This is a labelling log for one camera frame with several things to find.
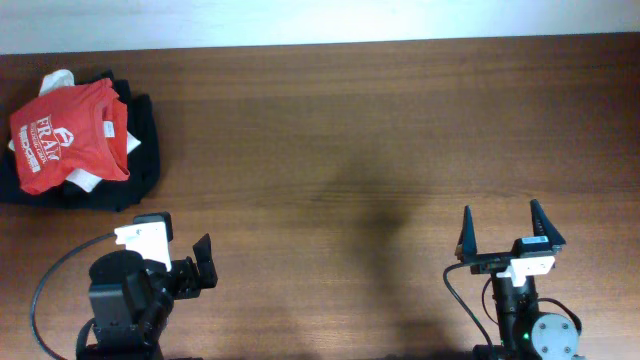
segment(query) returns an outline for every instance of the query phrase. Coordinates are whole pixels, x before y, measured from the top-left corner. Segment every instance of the shirt logo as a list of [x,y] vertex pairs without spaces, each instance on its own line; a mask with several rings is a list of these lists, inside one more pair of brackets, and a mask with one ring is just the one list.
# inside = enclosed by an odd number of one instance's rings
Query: shirt logo
[[73,133],[65,128],[54,129],[51,115],[29,124],[29,133],[35,153],[43,165],[47,161],[60,160],[60,147],[73,144]]

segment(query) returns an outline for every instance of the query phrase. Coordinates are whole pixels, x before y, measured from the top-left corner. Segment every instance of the white wall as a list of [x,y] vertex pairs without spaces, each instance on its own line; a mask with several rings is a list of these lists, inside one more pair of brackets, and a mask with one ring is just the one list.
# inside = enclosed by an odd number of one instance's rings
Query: white wall
[[640,30],[640,0],[0,0],[0,53]]

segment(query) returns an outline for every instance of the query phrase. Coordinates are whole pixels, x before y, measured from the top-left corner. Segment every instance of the white cloth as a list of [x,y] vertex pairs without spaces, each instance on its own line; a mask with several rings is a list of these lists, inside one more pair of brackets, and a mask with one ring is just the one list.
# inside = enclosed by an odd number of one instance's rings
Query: white cloth
[[[42,86],[40,86],[40,93],[38,96],[50,93],[51,91],[63,86],[75,86],[73,73],[66,69],[56,70],[42,79]],[[138,147],[140,144],[140,140],[136,139],[127,131],[127,154],[133,151],[133,149]],[[11,149],[11,151],[15,151],[13,140],[9,141],[9,149]],[[71,174],[69,174],[69,176],[67,176],[66,180],[78,185],[82,190],[90,193],[100,183],[100,181],[102,181],[102,178],[85,170],[75,169]]]
[[50,93],[63,86],[74,85],[75,82],[71,71],[67,69],[56,70],[42,79],[42,86],[40,86],[40,93],[38,93],[38,96]]

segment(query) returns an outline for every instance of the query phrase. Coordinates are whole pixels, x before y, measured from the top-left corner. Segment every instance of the red t-shirt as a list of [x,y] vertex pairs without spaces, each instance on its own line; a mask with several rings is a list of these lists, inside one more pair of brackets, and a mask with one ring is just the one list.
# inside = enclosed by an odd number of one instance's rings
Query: red t-shirt
[[[40,194],[77,168],[127,180],[127,108],[117,98],[111,80],[103,79],[56,89],[11,115],[20,188]],[[113,132],[105,134],[105,121]]]

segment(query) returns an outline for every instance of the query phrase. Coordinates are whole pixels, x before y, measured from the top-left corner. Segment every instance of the white mount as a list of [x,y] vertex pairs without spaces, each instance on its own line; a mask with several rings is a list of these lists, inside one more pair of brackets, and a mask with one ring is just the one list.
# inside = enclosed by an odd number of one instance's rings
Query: white mount
[[116,244],[139,253],[143,259],[164,263],[167,271],[171,271],[166,229],[163,221],[121,226],[114,230]]
[[540,256],[533,258],[511,259],[507,270],[497,273],[499,278],[511,278],[514,287],[523,286],[527,276],[546,275],[551,271],[556,258],[553,256]]

